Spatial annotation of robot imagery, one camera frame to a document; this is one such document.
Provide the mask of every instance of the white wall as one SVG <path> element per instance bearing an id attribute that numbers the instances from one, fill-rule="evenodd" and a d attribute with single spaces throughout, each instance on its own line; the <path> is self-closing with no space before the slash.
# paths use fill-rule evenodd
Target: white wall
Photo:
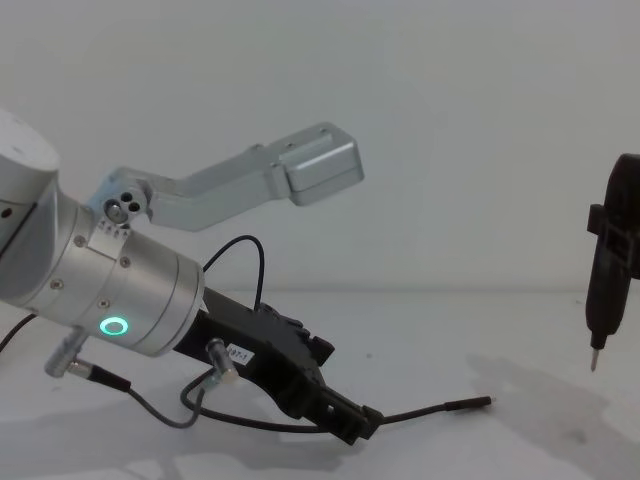
<path id="1" fill-rule="evenodd" d="M 617 156 L 640 152 L 633 0 L 2 0 L 0 104 L 87 199 L 128 164 L 183 176 L 320 120 L 365 183 L 201 234 L 260 236 L 271 288 L 581 287 Z M 211 284 L 250 287 L 254 254 Z"/>

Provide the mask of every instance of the white table surface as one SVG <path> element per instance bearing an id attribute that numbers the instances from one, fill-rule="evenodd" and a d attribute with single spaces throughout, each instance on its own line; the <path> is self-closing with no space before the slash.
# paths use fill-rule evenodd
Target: white table surface
<path id="1" fill-rule="evenodd" d="M 244 294 L 239 298 L 250 300 Z M 584 294 L 273 293 L 266 300 L 334 343 L 327 383 L 385 413 L 490 394 L 484 412 L 383 427 L 355 447 L 328 435 L 256 432 L 202 419 L 169 429 L 132 399 L 42 366 L 65 329 L 33 322 L 0 356 L 0 478 L 607 479 L 640 478 L 640 302 L 630 300 L 596 374 Z M 0 333 L 19 312 L 0 309 Z M 91 340 L 87 360 L 134 380 L 186 417 L 182 386 L 202 370 Z M 282 420 L 255 387 L 207 405 Z"/>

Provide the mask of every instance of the metal tip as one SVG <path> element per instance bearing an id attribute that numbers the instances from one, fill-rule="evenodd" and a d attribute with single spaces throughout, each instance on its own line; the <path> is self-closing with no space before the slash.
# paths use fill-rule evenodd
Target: metal tip
<path id="1" fill-rule="evenodd" d="M 591 355 L 591 371 L 595 372 L 596 367 L 598 366 L 598 355 L 600 355 L 600 350 L 593 349 L 593 354 Z"/>

